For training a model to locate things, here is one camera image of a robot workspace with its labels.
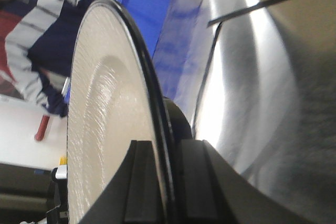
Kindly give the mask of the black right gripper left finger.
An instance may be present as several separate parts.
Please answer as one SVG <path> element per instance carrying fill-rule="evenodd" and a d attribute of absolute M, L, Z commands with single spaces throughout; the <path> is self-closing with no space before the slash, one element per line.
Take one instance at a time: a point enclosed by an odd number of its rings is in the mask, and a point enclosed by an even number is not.
<path fill-rule="evenodd" d="M 80 223 L 164 223 L 152 142 L 132 140 L 102 194 Z"/>

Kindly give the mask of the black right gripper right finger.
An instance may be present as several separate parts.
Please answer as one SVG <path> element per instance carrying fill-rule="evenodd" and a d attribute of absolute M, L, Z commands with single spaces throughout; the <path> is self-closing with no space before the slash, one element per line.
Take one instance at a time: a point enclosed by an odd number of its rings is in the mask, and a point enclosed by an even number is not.
<path fill-rule="evenodd" d="M 182 223 L 309 223 L 243 179 L 206 140 L 176 150 Z"/>

